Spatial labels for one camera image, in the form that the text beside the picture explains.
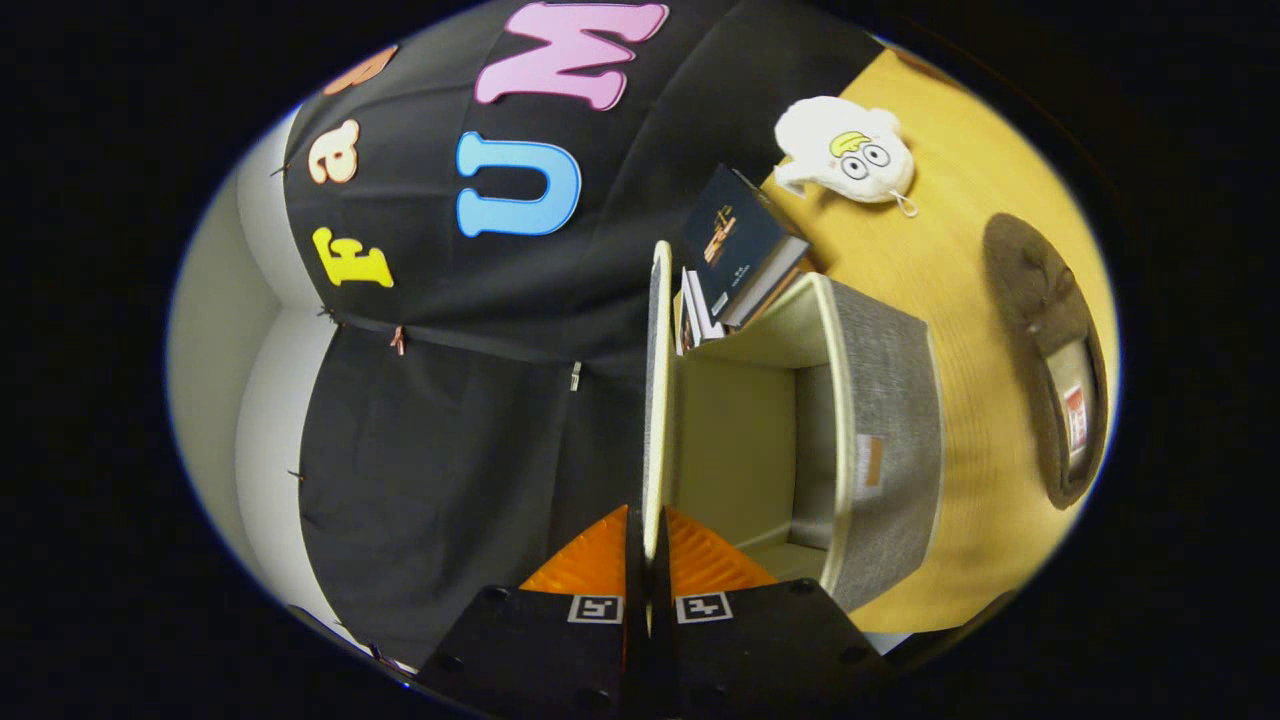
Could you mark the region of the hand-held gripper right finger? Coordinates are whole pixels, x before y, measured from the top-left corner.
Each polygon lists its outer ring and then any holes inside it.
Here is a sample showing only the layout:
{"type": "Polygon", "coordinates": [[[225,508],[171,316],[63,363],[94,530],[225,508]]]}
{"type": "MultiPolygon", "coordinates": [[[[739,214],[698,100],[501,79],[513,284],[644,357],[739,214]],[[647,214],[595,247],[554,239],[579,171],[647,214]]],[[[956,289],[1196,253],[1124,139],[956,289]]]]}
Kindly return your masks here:
{"type": "Polygon", "coordinates": [[[781,580],[667,507],[652,675],[664,719],[854,719],[890,662],[810,577],[781,580]]]}

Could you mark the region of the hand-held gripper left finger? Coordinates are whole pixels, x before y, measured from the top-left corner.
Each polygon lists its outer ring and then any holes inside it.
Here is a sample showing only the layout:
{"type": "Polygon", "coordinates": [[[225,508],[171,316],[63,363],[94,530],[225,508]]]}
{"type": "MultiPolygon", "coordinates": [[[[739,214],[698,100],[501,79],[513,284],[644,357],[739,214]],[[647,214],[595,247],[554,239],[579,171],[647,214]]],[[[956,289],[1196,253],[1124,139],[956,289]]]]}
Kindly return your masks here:
{"type": "Polygon", "coordinates": [[[465,605],[415,676],[480,719],[625,719],[648,647],[637,528],[621,505],[515,585],[465,605]]]}

